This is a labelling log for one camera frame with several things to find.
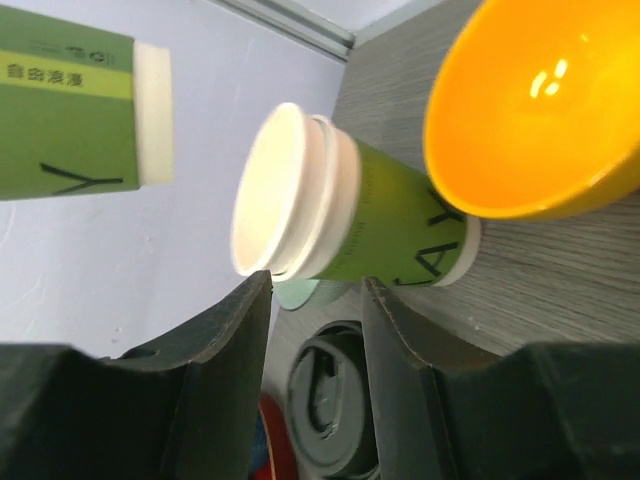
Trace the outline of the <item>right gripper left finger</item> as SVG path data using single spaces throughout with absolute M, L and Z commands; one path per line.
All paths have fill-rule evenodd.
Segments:
M 116 359 L 1 348 L 5 479 L 244 479 L 271 313 L 258 272 Z

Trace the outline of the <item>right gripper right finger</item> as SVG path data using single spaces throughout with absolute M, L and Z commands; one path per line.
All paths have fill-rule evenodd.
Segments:
M 639 347 L 535 342 L 498 356 L 375 278 L 362 329 L 385 479 L 635 479 Z

